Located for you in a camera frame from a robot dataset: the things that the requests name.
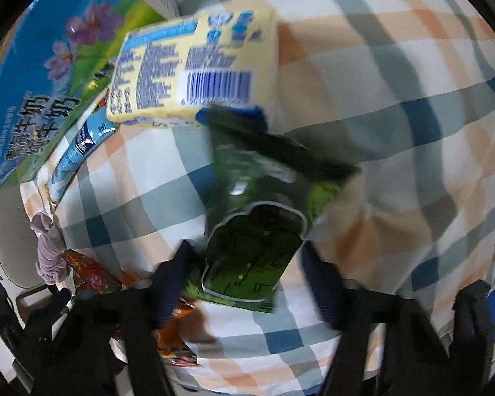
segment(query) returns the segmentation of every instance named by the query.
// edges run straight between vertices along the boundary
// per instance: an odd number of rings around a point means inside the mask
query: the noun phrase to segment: green snack bag
[[[213,108],[209,126],[217,181],[206,208],[204,264],[193,270],[187,295],[271,312],[293,255],[357,169],[226,109]]]

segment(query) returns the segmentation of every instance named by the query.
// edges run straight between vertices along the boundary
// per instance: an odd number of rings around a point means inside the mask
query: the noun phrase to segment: blue tube
[[[106,118],[105,106],[88,117],[48,181],[48,199],[52,205],[57,206],[81,164],[116,129],[116,124]]]

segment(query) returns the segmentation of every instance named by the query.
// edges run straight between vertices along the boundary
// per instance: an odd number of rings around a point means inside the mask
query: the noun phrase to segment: yellow tissue pack
[[[198,125],[211,104],[267,117],[277,97],[272,10],[218,11],[127,34],[115,65],[107,118],[124,124]]]

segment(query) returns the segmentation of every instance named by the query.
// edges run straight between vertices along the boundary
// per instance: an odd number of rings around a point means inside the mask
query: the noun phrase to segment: barcode
[[[181,76],[181,105],[246,105],[251,101],[251,71],[191,71]]]

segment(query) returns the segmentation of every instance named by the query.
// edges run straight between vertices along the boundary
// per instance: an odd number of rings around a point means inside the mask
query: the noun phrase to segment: checkered fabric
[[[459,289],[479,278],[495,287],[495,34],[467,0],[176,1],[183,15],[276,10],[271,131],[362,170],[313,230],[325,260],[371,289],[413,289],[440,334]],[[21,187],[29,216],[44,209],[44,172]],[[69,248],[146,274],[180,239],[202,235],[212,183],[204,129],[123,126],[80,168],[56,219]],[[338,338],[296,260],[274,314],[198,308],[187,338],[202,367],[173,368],[183,385],[318,389]],[[380,341],[378,332],[370,370]]]

